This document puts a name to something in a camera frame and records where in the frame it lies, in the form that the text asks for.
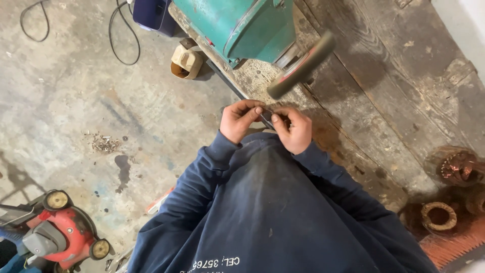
stained concrete floor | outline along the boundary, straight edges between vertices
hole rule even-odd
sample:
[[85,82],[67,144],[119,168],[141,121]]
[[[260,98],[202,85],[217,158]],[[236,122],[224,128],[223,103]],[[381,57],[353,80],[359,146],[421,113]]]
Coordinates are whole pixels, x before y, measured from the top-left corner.
[[[114,0],[46,2],[50,34],[42,43],[29,40],[19,25],[31,3],[0,5],[0,203],[18,205],[44,190],[63,189],[91,216],[99,236],[121,252],[149,219],[145,208],[212,141],[220,108],[237,97],[213,73],[197,81],[171,75],[180,37],[143,30],[131,18],[141,57],[133,66],[121,64],[108,40]],[[27,13],[25,27],[43,36],[40,7]],[[136,44],[120,17],[113,32],[120,57],[133,60]],[[100,153],[88,132],[122,145]],[[129,165],[126,184],[117,156],[125,173]],[[91,272],[104,271],[102,261],[89,264]]]

blue container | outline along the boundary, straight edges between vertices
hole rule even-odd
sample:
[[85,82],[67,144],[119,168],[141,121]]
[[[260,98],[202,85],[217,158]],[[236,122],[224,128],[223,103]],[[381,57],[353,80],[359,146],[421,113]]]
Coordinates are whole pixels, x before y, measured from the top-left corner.
[[155,30],[168,37],[174,35],[177,25],[168,13],[172,0],[136,0],[133,6],[133,21],[143,29]]

person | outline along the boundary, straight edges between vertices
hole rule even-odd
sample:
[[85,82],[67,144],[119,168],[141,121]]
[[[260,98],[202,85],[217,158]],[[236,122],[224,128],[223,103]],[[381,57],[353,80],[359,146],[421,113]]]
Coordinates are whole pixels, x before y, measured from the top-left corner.
[[213,143],[140,229],[128,272],[438,272],[396,214],[317,147],[300,111],[282,107],[277,134],[244,137],[264,106],[224,109]]

power cord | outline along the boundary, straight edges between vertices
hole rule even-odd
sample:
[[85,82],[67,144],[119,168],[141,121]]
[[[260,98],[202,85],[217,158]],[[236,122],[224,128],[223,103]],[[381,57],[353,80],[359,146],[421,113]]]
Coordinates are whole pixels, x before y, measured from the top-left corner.
[[[49,27],[49,18],[47,17],[47,13],[46,13],[46,9],[44,8],[44,2],[46,1],[49,1],[49,0],[40,0],[40,1],[37,1],[35,2],[34,4],[26,7],[22,13],[20,13],[20,27],[22,28],[22,31],[24,32],[25,36],[27,36],[28,38],[30,38],[31,40],[33,41],[36,41],[36,42],[43,42],[45,39],[47,39],[47,36],[49,36],[49,31],[50,31],[50,27]],[[27,32],[25,31],[25,28],[24,28],[24,17],[25,17],[25,14],[30,10],[32,9],[33,7],[39,5],[42,7],[42,11],[44,12],[44,17],[46,18],[46,23],[47,23],[47,32],[46,32],[46,35],[44,36],[44,38],[40,39],[40,40],[37,40],[35,39],[34,37],[30,36],[27,34]]]
[[[36,41],[36,42],[43,42],[45,39],[47,39],[47,36],[49,36],[49,32],[50,32],[50,26],[49,26],[49,18],[47,17],[47,13],[46,13],[46,9],[44,7],[44,2],[46,1],[49,1],[49,0],[40,0],[40,1],[37,1],[35,2],[34,4],[26,7],[22,13],[20,13],[20,27],[22,28],[22,31],[24,32],[25,36],[27,36],[28,38],[30,38],[31,40],[33,41]],[[24,28],[24,17],[25,17],[25,14],[31,10],[33,7],[35,7],[36,5],[39,5],[42,7],[42,12],[44,12],[44,17],[46,18],[46,23],[47,23],[47,32],[46,32],[46,35],[40,39],[40,40],[37,40],[35,39],[34,37],[30,36],[27,34],[27,32],[25,31],[25,28]],[[131,7],[129,5],[129,3],[127,1],[124,1],[123,3],[119,3],[118,0],[116,0],[116,9],[113,11],[113,13],[111,14],[111,18],[110,18],[110,24],[109,24],[109,27],[108,27],[108,36],[110,38],[110,45],[111,45],[111,50],[113,51],[114,55],[116,56],[116,58],[122,62],[123,64],[127,65],[127,66],[132,66],[134,64],[136,64],[138,62],[138,60],[140,59],[140,54],[141,54],[141,49],[140,49],[140,41],[138,41],[138,37],[136,36],[135,34],[135,31],[131,28],[131,26],[128,24],[128,22],[126,21],[126,18],[125,16],[123,16],[123,13],[121,12],[121,7],[123,7],[124,5],[128,4],[128,9],[129,9],[129,13],[131,14],[131,16],[133,16],[133,11],[131,10]],[[114,20],[114,16],[117,14],[117,13],[120,13],[120,16],[121,18],[123,19],[123,21],[125,22],[126,26],[128,26],[129,30],[131,31],[131,33],[133,34],[133,36],[135,37],[135,40],[136,40],[136,44],[138,46],[138,55],[136,57],[136,60],[132,63],[125,63],[123,62],[119,57],[118,57],[118,54],[116,54],[116,51],[114,50],[114,46],[113,46],[113,38],[112,38],[112,34],[111,34],[111,27],[113,25],[113,20]]]
[[[140,50],[140,42],[138,41],[138,37],[136,36],[135,34],[135,31],[131,28],[131,26],[128,24],[128,22],[126,21],[125,17],[123,16],[123,13],[121,12],[121,7],[128,4],[127,1],[124,1],[123,3],[119,3],[118,0],[116,0],[116,4],[118,5],[116,7],[116,9],[113,11],[113,13],[111,14],[111,19],[110,19],[110,25],[109,25],[109,28],[108,28],[108,36],[110,37],[110,45],[111,45],[111,49],[114,53],[114,55],[116,56],[116,58],[122,62],[123,64],[127,65],[127,66],[131,66],[131,65],[134,65],[136,64],[136,62],[138,62],[138,59],[140,59],[140,54],[141,54],[141,50]],[[129,9],[129,12],[131,13],[131,15],[133,16],[133,12],[131,11],[131,7],[129,6],[128,4],[128,9]],[[136,44],[138,46],[138,56],[136,57],[136,60],[132,63],[125,63],[123,62],[119,57],[118,55],[116,54],[116,51],[114,50],[114,46],[113,46],[113,38],[112,38],[112,35],[111,35],[111,26],[113,24],[113,19],[114,19],[114,16],[116,15],[116,13],[120,13],[120,16],[121,18],[123,19],[123,21],[125,22],[125,24],[128,26],[129,30],[131,31],[131,33],[133,33],[133,36],[135,37],[136,39]]]

teal grinder motor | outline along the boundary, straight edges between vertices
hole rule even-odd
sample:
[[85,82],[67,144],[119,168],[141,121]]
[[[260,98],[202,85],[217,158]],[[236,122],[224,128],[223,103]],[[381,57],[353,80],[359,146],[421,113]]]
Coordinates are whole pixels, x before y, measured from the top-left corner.
[[243,59],[275,64],[285,72],[269,87],[279,99],[307,79],[335,47],[330,32],[304,56],[296,44],[292,0],[174,0],[191,27],[232,68]]

